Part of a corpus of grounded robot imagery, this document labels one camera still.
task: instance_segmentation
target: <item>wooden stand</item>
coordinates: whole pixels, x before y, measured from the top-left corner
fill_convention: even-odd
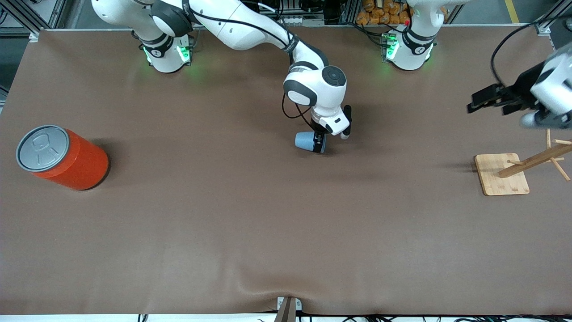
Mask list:
[[[564,160],[559,158],[560,156],[572,152],[572,140],[551,140],[550,136],[550,130],[547,129],[546,150],[524,161],[520,161],[518,155],[514,153],[477,155],[475,163],[484,194],[487,196],[528,194],[530,189],[523,171],[542,163],[552,163],[566,181],[570,181],[570,177],[558,161]]]

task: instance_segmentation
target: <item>red can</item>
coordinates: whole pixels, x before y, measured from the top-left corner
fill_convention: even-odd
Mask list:
[[[33,175],[74,190],[97,186],[109,169],[103,149],[57,125],[28,132],[18,145],[16,160]]]

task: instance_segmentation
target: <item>aluminum frame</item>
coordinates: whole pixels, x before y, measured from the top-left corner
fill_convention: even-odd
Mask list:
[[[560,0],[545,15],[543,15],[541,19],[560,17],[564,15],[566,11],[568,11],[568,9],[571,7],[572,7],[572,0]],[[556,20],[537,23],[535,25],[537,34],[539,36],[548,36],[550,34],[550,26],[555,21]]]

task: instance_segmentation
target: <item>can lid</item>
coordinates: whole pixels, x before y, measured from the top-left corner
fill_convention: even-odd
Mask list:
[[[47,171],[63,160],[69,145],[70,138],[63,128],[43,125],[28,132],[20,141],[16,161],[26,171]]]

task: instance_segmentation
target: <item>wire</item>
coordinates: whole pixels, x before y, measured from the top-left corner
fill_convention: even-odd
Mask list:
[[[270,36],[272,36],[273,38],[275,38],[275,39],[277,39],[278,41],[280,41],[280,42],[284,45],[284,48],[287,48],[287,47],[291,44],[291,42],[292,42],[291,32],[290,32],[290,30],[288,29],[288,25],[287,25],[287,24],[285,23],[285,21],[284,21],[284,17],[283,17],[280,13],[278,13],[277,10],[273,10],[273,8],[271,8],[271,7],[267,6],[267,5],[264,5],[263,3],[260,3],[260,2],[254,2],[254,1],[243,1],[243,2],[256,3],[257,5],[259,5],[259,6],[261,6],[261,7],[264,7],[264,8],[266,8],[266,9],[269,9],[270,11],[273,11],[273,12],[278,16],[278,20],[282,20],[282,24],[279,24],[279,25],[286,31],[286,34],[288,35],[288,44],[286,44],[286,43],[285,43],[282,39],[280,39],[278,36],[272,34],[271,32],[269,32],[269,31],[267,31],[267,30],[265,30],[264,28],[255,26],[255,25],[253,25],[253,24],[251,24],[251,23],[247,23],[247,22],[243,22],[243,21],[237,21],[237,20],[231,20],[231,19],[220,19],[220,18],[215,18],[215,17],[209,17],[209,16],[207,16],[207,15],[203,15],[203,14],[201,14],[201,13],[198,13],[198,12],[194,11],[193,9],[190,9],[190,8],[189,8],[189,10],[190,10],[194,15],[197,15],[197,16],[199,16],[199,17],[202,17],[202,18],[205,18],[205,19],[209,19],[209,20],[212,20],[212,21],[238,23],[238,24],[241,24],[241,25],[245,25],[245,26],[249,26],[249,27],[258,29],[258,30],[260,30],[261,32],[267,33],[267,34],[269,34]],[[289,59],[290,59],[290,65],[292,65],[292,63],[294,62],[294,58],[293,58],[293,56],[292,56],[292,53],[289,54]],[[305,122],[309,127],[312,128],[312,126],[310,125],[310,123],[308,122],[308,120],[304,117],[304,114],[306,114],[306,113],[307,113],[310,109],[312,109],[312,108],[309,107],[306,111],[302,112],[301,109],[300,109],[300,107],[298,106],[298,104],[294,103],[294,104],[296,105],[296,109],[298,110],[298,113],[299,113],[299,114],[298,114],[297,116],[290,116],[290,115],[286,114],[286,111],[285,111],[285,109],[284,109],[284,101],[285,101],[285,98],[286,98],[286,93],[284,93],[284,96],[282,97],[282,112],[284,113],[284,115],[286,115],[286,117],[289,118],[289,119],[297,119],[298,117],[302,117],[302,119],[304,119],[304,122]]]
[[[519,28],[516,28],[515,30],[513,30],[510,34],[508,34],[501,42],[500,44],[498,44],[498,46],[495,48],[495,50],[492,52],[491,55],[491,71],[492,71],[492,75],[495,77],[496,81],[503,87],[506,87],[505,83],[502,81],[501,77],[499,76],[498,71],[496,70],[496,66],[495,66],[495,57],[496,54],[498,54],[499,50],[501,49],[501,47],[510,39],[510,37],[514,36],[515,34],[517,34],[519,31],[524,30],[532,25],[535,25],[537,23],[543,23],[543,22],[550,22],[550,21],[554,21],[554,20],[559,20],[559,19],[568,19],[568,18],[572,18],[572,14],[567,14],[567,15],[562,15],[560,17],[553,17],[553,18],[545,18],[545,19],[537,19],[536,21],[527,23],[524,26],[521,26]]]
[[[411,17],[411,11],[410,11],[411,8],[409,8],[409,4],[407,4],[407,2],[405,4],[407,5],[407,10],[405,11],[407,11],[407,16],[409,16],[409,25],[411,26],[411,23],[413,22],[413,18]]]
[[[532,314],[521,314],[521,315],[515,315],[515,316],[503,316],[503,317],[498,317],[498,316],[475,316],[472,318],[467,318],[467,317],[462,317],[460,319],[456,319],[455,322],[506,322],[512,319],[536,319],[536,320],[542,320],[542,321],[546,321],[546,322],[558,322],[557,319],[554,319],[551,316],[539,316],[539,315],[532,315]]]
[[[286,115],[286,117],[289,118],[289,119],[292,119],[292,120],[293,120],[293,119],[297,119],[297,118],[300,117],[300,116],[304,116],[304,114],[306,114],[310,109],[312,109],[311,107],[309,107],[309,108],[308,108],[306,111],[304,111],[304,113],[302,113],[302,114],[298,114],[298,115],[296,115],[296,116],[290,116],[290,115],[288,115],[288,114],[286,113],[286,110],[284,109],[284,102],[285,102],[285,100],[286,100],[286,93],[284,93],[284,95],[282,96],[282,113],[284,113],[284,115]]]
[[[359,30],[359,31],[361,31],[362,33],[366,34],[367,38],[369,38],[370,41],[373,42],[374,44],[376,44],[377,46],[387,47],[387,45],[384,45],[384,44],[382,44],[381,42],[375,40],[375,38],[373,38],[374,36],[375,36],[375,37],[381,37],[381,36],[382,36],[381,33],[374,33],[374,32],[368,31],[368,30],[366,30],[364,27],[361,27],[361,26],[359,26],[359,25],[357,25],[357,24],[355,24],[355,23],[353,23],[353,22],[343,22],[342,25],[350,25],[350,26],[353,26],[353,27],[355,27],[357,30]]]
[[[275,34],[269,32],[269,31],[267,31],[267,30],[264,29],[264,28],[261,28],[261,27],[258,27],[258,26],[256,26],[256,25],[253,25],[253,24],[251,24],[251,23],[247,23],[247,22],[244,22],[244,21],[238,21],[238,20],[220,19],[220,18],[215,18],[215,17],[209,17],[209,16],[207,16],[207,15],[203,15],[202,13],[198,13],[198,12],[194,11],[194,10],[191,9],[191,8],[189,8],[189,10],[190,10],[190,12],[192,12],[194,15],[197,15],[197,16],[199,16],[199,17],[202,17],[202,18],[205,18],[205,19],[209,19],[209,20],[212,20],[212,21],[237,23],[237,24],[239,24],[239,25],[245,25],[245,26],[252,27],[252,28],[254,28],[254,29],[258,29],[258,30],[260,30],[261,32],[267,33],[267,34],[269,34],[270,36],[272,36],[273,38],[275,38],[276,40],[280,41],[280,42],[284,45],[284,48],[288,47],[288,44],[286,44],[286,43],[285,43],[282,39],[280,39],[277,35],[275,35]]]
[[[198,45],[198,40],[199,40],[200,38],[201,38],[201,29],[199,29],[199,30],[197,31],[197,37],[194,38],[193,46],[191,46],[191,49],[196,48],[196,46]]]

